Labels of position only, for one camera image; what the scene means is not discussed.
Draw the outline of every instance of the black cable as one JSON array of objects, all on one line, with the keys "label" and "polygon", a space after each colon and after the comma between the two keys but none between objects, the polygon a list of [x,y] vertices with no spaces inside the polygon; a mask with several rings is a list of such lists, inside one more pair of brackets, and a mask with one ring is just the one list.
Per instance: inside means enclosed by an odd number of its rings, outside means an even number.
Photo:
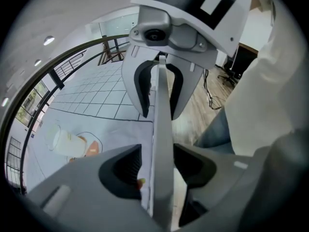
[{"label": "black cable", "polygon": [[223,100],[221,98],[219,98],[218,96],[212,96],[207,88],[207,77],[208,77],[209,71],[208,70],[204,70],[204,88],[207,92],[207,98],[208,98],[208,102],[209,102],[209,107],[212,110],[218,110],[220,108],[222,108],[222,104],[220,103],[219,100]]}]

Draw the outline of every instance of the person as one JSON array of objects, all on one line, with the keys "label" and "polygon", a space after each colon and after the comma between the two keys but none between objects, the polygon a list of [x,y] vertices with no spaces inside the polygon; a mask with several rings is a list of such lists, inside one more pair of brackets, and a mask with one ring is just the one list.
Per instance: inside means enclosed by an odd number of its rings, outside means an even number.
[{"label": "person", "polygon": [[256,7],[272,10],[269,41],[195,146],[252,156],[308,121],[306,38],[281,0],[252,0]]}]

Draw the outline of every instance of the wooden floor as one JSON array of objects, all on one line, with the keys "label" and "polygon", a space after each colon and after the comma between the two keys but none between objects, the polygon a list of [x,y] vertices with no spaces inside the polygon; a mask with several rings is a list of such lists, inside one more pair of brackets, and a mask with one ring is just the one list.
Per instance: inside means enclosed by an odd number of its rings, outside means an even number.
[{"label": "wooden floor", "polygon": [[[217,96],[217,100],[224,105],[225,100],[232,92],[233,88],[230,83],[223,85],[222,78],[218,79],[218,75],[224,72],[218,68],[209,71],[207,78],[207,86],[212,96]],[[168,72],[169,92],[171,93],[174,75]],[[209,107],[206,90],[203,87],[204,78],[202,77],[191,96],[187,106],[178,119],[172,122],[173,137],[175,143],[192,145],[199,135],[207,128],[219,110],[212,110]],[[171,230],[179,229],[179,218],[183,210],[183,203],[186,194],[186,183],[184,182],[179,171],[174,169],[174,206]]]}]

